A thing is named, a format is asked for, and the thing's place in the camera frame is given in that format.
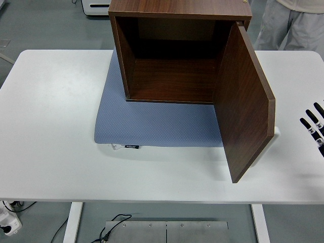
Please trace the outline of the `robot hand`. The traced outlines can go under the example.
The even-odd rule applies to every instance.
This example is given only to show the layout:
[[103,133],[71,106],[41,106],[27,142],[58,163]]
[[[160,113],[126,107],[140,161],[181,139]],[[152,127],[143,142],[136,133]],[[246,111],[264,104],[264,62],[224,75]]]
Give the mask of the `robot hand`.
[[313,128],[312,125],[305,118],[300,118],[300,122],[315,140],[315,142],[317,143],[317,148],[323,156],[323,123],[309,109],[306,109],[305,112],[311,119],[311,121],[314,123],[316,129]]

